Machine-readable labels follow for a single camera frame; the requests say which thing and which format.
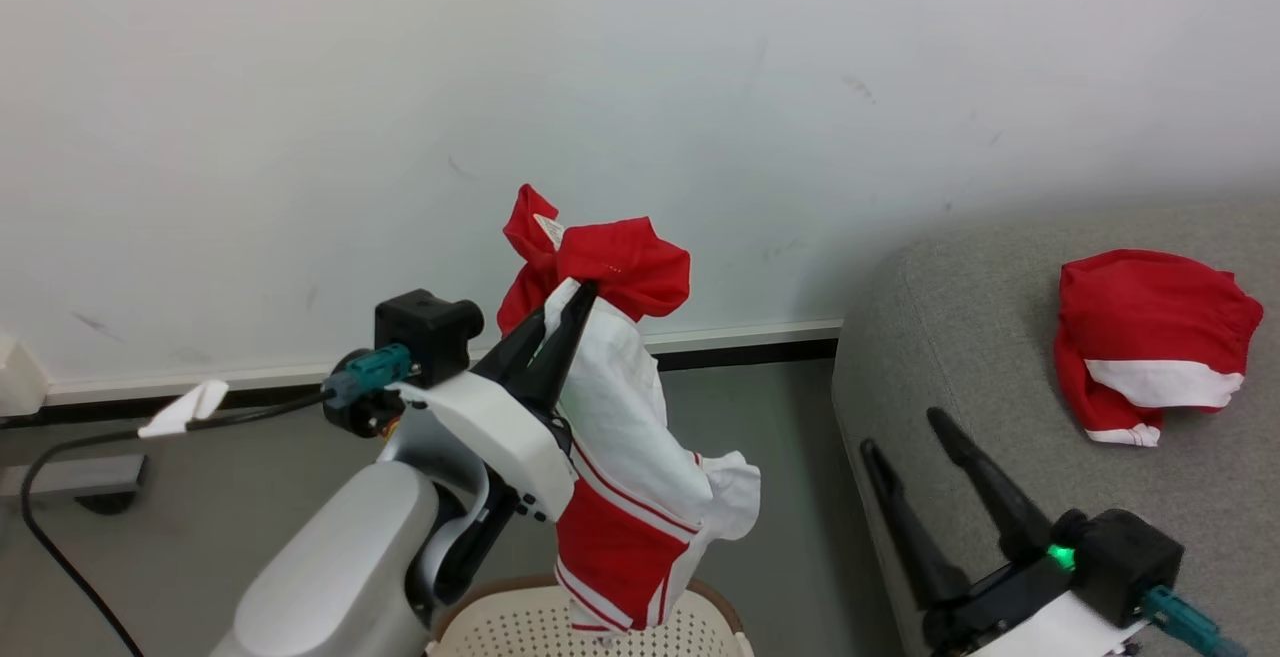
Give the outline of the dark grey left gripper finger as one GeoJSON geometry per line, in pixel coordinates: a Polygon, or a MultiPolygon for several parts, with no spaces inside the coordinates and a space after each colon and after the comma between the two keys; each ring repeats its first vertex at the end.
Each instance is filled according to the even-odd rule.
{"type": "Polygon", "coordinates": [[[490,348],[470,371],[503,387],[511,394],[550,394],[561,379],[557,345],[543,353],[547,338],[545,307],[532,310],[509,334],[490,348]]]}
{"type": "Polygon", "coordinates": [[[558,327],[508,383],[511,394],[531,412],[547,418],[554,411],[596,297],[596,282],[582,282],[561,310],[558,327]]]}

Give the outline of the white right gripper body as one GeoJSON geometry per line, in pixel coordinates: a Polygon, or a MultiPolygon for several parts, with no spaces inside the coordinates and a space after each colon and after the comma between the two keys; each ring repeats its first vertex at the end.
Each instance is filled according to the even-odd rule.
{"type": "Polygon", "coordinates": [[[1074,535],[922,610],[922,635],[932,656],[1129,656],[1149,590],[1148,535],[1074,535]]]}

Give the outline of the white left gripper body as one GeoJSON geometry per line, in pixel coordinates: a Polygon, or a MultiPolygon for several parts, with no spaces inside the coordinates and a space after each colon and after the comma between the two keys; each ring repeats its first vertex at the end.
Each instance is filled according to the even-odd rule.
{"type": "Polygon", "coordinates": [[[538,512],[557,523],[573,497],[576,473],[550,429],[502,385],[470,371],[430,388],[398,382],[404,401],[421,401],[463,446],[538,512]]]}

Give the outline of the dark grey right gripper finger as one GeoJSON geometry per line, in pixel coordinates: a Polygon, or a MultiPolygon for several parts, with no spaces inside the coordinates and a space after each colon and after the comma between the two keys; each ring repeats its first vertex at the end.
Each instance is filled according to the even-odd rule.
{"type": "Polygon", "coordinates": [[[859,451],[916,606],[932,610],[965,598],[968,575],[945,556],[915,515],[890,460],[870,438],[859,451]]]}
{"type": "Polygon", "coordinates": [[[1025,492],[942,409],[927,420],[943,451],[973,484],[997,533],[998,548],[1011,564],[1032,564],[1050,555],[1051,523],[1025,492]]]}

